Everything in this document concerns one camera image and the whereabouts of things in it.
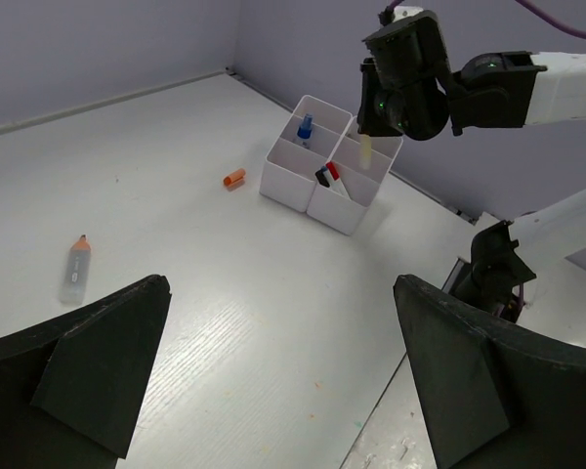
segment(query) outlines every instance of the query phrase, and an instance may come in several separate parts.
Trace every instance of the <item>white table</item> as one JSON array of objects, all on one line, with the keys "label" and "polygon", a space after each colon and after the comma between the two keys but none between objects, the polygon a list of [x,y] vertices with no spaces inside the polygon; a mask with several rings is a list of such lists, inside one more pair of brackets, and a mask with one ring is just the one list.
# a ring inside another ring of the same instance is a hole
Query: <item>white table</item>
[{"label": "white table", "polygon": [[0,336],[67,311],[81,234],[87,302],[172,285],[118,467],[339,467],[404,355],[396,277],[441,286],[473,233],[395,178],[352,237],[261,197],[287,115],[223,75],[0,136]]},{"label": "white table", "polygon": [[[484,214],[477,233],[497,220]],[[468,246],[461,257],[469,259]],[[586,272],[562,261],[525,287],[519,325],[586,348]],[[406,358],[358,436],[343,469],[435,469],[432,447]]]}]

